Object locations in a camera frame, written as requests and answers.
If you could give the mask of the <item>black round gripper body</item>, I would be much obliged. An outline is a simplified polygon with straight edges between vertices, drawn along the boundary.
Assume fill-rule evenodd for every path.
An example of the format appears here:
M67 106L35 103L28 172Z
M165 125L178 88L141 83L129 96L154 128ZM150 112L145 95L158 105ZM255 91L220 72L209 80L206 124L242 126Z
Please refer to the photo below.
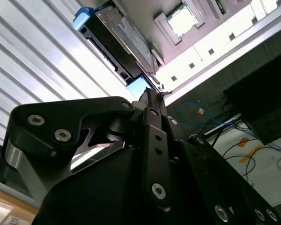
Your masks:
M57 184L45 197L35 225L219 225L186 167L184 147L171 150L171 209L158 209L141 187L142 154L118 150Z

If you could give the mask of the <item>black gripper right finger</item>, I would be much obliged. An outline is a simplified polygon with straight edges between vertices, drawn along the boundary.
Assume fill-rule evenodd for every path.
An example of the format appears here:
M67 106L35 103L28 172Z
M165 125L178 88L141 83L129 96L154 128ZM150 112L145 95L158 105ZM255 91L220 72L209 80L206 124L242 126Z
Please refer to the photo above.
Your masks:
M201 136L183 136L153 92L173 170L173 225L280 225L275 209Z

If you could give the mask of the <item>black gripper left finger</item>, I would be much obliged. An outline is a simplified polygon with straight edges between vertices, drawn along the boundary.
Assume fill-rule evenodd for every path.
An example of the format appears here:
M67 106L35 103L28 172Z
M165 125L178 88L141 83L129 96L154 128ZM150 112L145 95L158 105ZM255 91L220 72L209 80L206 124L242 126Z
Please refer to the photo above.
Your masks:
M71 176L77 153L124 141L143 157L141 190L157 208L170 208L168 135L163 95L146 89L138 101L101 97L16 107L10 115L4 158L36 203Z

